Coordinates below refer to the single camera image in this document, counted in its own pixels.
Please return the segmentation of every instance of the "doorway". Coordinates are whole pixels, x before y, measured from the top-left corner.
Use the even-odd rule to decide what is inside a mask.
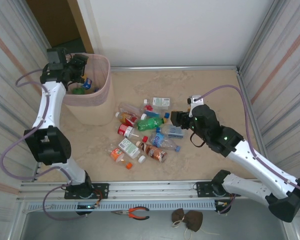
[[[93,53],[76,0],[25,0],[52,48]]]

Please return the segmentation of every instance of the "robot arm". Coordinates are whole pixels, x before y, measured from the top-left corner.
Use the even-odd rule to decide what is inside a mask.
[[[64,169],[71,177],[71,185],[67,190],[81,197],[88,197],[92,193],[92,183],[88,174],[80,168],[71,156],[71,144],[60,131],[61,106],[69,82],[84,83],[82,76],[88,57],[76,54],[67,61],[63,48],[47,50],[49,63],[42,71],[40,82],[48,92],[42,89],[39,112],[33,128],[43,119],[43,124],[31,136],[25,139],[35,160],[47,166]]]
[[[228,192],[253,199],[266,205],[277,218],[291,222],[300,208],[300,190],[288,182],[300,187],[300,178],[284,172],[254,151],[264,164],[258,161],[251,153],[248,141],[234,129],[220,125],[215,112],[202,99],[196,100],[198,97],[188,98],[188,104],[191,105],[189,112],[171,113],[172,124],[182,129],[191,129],[191,141],[196,134],[212,151],[240,164],[262,182],[246,180],[221,170],[212,180],[214,190],[220,194]],[[287,182],[273,172],[285,177]]]

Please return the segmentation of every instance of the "green soda bottle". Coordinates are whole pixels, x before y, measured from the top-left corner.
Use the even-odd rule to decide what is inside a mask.
[[[151,117],[144,120],[139,120],[136,125],[139,131],[151,130],[159,127],[161,124],[167,122],[166,118],[161,117]]]

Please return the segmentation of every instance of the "trash bin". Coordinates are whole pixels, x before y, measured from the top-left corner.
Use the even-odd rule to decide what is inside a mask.
[[[91,93],[72,94],[72,90],[79,85],[71,84],[63,103],[82,124],[97,126],[108,124],[114,117],[116,103],[109,60],[102,55],[82,54],[89,57],[84,74],[92,81]]]

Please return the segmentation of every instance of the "brown door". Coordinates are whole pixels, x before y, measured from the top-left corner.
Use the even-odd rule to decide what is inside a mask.
[[[52,47],[80,38],[67,0],[26,0]]]

